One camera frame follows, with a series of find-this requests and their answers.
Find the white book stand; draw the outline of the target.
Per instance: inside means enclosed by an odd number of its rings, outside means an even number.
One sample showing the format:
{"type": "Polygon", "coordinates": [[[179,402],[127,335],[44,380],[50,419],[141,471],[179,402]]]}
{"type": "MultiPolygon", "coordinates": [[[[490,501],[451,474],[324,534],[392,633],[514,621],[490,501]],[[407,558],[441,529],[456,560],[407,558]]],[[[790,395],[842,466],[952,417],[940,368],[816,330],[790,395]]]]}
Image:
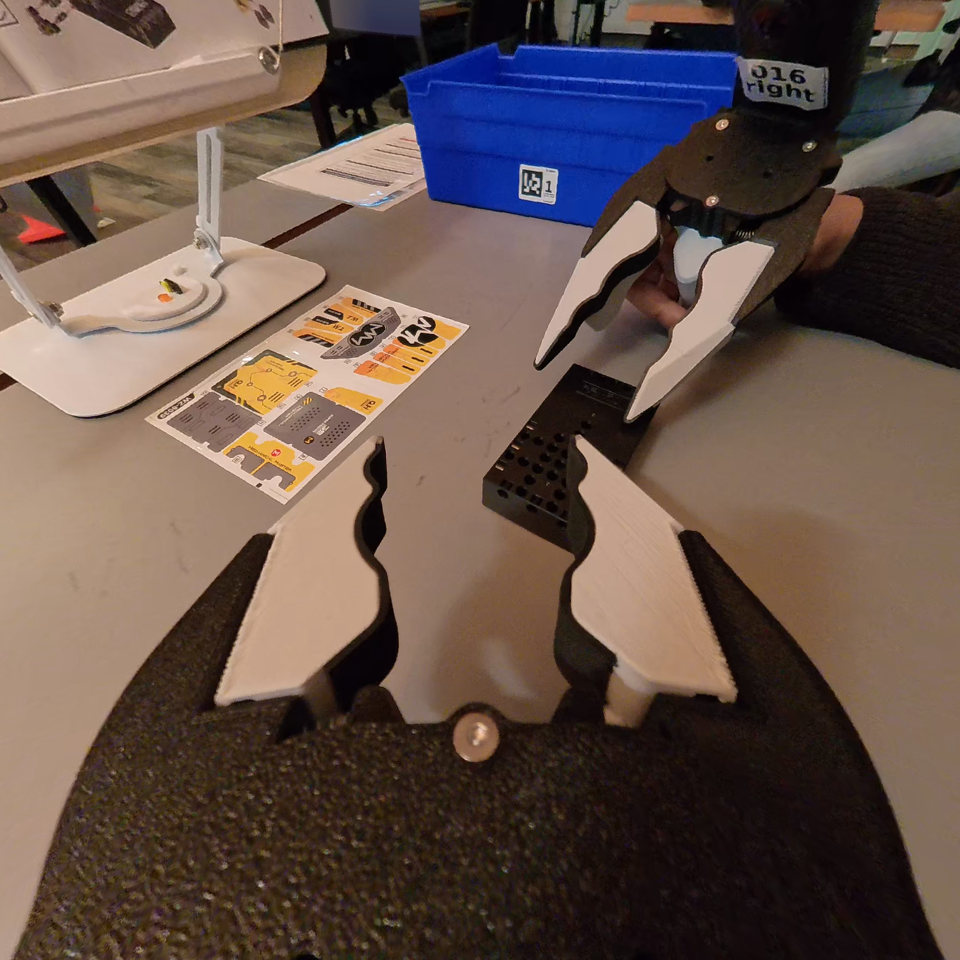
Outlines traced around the white book stand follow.
{"type": "Polygon", "coordinates": [[[2,102],[2,182],[196,135],[197,216],[189,242],[61,302],[31,289],[2,252],[2,281],[25,318],[2,329],[2,375],[81,419],[122,411],[319,288],[315,263],[222,230],[221,128],[293,104],[323,77],[323,50],[284,44],[219,54],[2,102]],[[158,301],[160,281],[184,289],[158,301]]]}

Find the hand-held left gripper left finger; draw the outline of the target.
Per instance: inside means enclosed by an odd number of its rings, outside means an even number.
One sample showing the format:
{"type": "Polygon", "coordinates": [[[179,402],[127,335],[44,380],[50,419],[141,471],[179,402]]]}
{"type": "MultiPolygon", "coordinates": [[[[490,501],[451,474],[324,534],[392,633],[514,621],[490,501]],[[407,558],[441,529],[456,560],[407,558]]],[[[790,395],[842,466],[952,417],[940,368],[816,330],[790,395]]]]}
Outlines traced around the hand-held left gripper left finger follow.
{"type": "Polygon", "coordinates": [[[400,650],[387,572],[386,444],[374,437],[270,528],[267,557],[214,703],[299,698],[316,719],[346,715],[400,650]]]}

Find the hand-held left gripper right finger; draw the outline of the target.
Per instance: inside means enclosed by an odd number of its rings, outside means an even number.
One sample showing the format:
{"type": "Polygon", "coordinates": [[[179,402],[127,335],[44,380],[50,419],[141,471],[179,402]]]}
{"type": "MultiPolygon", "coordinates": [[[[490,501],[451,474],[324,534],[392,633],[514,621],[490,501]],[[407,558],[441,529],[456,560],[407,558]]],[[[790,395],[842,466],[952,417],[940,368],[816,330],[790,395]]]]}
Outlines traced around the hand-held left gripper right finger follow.
{"type": "Polygon", "coordinates": [[[681,543],[685,528],[584,436],[570,439],[554,722],[636,728],[660,694],[734,704],[738,689],[681,543]]]}

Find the wooden desk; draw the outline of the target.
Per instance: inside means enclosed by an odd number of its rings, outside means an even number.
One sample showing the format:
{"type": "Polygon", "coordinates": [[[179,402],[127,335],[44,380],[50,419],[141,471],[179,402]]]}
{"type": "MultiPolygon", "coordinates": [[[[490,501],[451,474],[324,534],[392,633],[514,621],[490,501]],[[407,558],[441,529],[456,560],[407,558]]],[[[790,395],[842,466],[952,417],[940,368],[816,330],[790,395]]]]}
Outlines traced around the wooden desk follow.
{"type": "MultiPolygon", "coordinates": [[[[879,3],[873,29],[880,32],[929,33],[939,29],[947,3],[936,1],[883,1],[879,3]]],[[[682,23],[732,25],[734,16],[726,6],[707,7],[702,2],[630,2],[629,23],[682,23]]]]}

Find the yellow and grey sticker sheet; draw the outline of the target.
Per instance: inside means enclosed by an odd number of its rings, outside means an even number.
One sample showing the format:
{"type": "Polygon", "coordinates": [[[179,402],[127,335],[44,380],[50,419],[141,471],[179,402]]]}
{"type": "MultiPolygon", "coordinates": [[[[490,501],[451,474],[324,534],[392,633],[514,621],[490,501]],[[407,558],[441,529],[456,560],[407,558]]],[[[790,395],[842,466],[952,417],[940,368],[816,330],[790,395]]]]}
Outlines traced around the yellow and grey sticker sheet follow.
{"type": "Polygon", "coordinates": [[[147,423],[286,503],[468,330],[346,285],[147,423]]]}

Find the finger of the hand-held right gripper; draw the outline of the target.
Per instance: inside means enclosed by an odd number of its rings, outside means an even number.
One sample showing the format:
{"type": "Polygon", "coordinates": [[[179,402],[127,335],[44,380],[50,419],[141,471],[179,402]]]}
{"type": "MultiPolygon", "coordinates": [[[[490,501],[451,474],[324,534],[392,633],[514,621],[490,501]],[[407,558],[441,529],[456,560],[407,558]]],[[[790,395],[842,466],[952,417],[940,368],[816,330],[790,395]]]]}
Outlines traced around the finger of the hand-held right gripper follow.
{"type": "Polygon", "coordinates": [[[583,324],[621,303],[630,285],[656,261],[662,246],[661,216],[637,200],[606,231],[591,237],[550,318],[534,357],[544,369],[583,324]]]}
{"type": "Polygon", "coordinates": [[[747,302],[775,246],[741,242],[715,250],[703,263],[700,292],[684,318],[668,331],[665,352],[644,373],[625,415],[632,423],[659,405],[704,360],[735,333],[735,319],[747,302]]]}

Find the printed paper sheet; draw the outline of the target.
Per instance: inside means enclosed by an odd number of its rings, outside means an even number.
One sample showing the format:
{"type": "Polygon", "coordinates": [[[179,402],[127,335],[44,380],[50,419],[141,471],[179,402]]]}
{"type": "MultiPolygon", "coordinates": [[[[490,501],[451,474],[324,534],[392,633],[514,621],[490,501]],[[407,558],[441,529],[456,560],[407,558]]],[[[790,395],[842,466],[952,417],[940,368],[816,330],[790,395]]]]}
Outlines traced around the printed paper sheet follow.
{"type": "Polygon", "coordinates": [[[426,189],[421,150],[409,122],[316,152],[259,180],[366,210],[387,210],[426,189]]]}

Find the black perforated battery box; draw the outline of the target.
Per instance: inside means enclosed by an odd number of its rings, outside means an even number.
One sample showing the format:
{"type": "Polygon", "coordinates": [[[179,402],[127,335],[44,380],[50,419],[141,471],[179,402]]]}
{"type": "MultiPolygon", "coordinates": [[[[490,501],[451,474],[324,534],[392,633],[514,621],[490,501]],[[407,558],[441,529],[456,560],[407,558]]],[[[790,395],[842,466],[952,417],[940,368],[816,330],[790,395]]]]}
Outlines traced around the black perforated battery box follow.
{"type": "Polygon", "coordinates": [[[486,472],[486,509],[569,550],[570,439],[582,435],[619,469],[629,465],[657,407],[627,422],[634,387],[581,365],[570,366],[486,472]]]}

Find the person's right hand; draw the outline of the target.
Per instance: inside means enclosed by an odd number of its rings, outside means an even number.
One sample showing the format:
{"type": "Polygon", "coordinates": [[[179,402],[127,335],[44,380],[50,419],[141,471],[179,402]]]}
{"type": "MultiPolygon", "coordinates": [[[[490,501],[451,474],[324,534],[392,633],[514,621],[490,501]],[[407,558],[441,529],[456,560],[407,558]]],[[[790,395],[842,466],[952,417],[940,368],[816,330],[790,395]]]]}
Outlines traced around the person's right hand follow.
{"type": "MultiPolygon", "coordinates": [[[[837,264],[852,244],[864,212],[863,200],[853,194],[835,194],[822,219],[806,257],[789,281],[816,278],[837,264]]],[[[654,264],[632,283],[627,300],[647,321],[672,330],[689,312],[680,299],[674,270],[674,247],[678,239],[673,226],[666,227],[654,264]]]]}

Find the building instruction booklet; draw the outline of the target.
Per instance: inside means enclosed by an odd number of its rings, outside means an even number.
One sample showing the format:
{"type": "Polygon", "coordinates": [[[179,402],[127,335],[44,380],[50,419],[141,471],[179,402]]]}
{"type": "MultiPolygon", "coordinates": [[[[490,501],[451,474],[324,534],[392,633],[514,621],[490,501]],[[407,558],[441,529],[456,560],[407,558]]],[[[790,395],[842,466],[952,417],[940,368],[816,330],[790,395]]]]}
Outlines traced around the building instruction booklet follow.
{"type": "Polygon", "coordinates": [[[2,98],[326,37],[314,1],[3,1],[2,98]]]}

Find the blue plastic bin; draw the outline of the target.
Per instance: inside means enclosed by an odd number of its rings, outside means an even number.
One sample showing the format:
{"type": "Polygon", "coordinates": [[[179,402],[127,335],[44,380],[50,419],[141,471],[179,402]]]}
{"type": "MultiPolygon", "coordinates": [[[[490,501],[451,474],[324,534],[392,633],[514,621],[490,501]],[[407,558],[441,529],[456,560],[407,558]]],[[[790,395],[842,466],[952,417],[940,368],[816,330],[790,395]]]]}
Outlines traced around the blue plastic bin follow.
{"type": "Polygon", "coordinates": [[[733,53],[489,44],[403,85],[432,200],[592,227],[737,78],[733,53]]]}

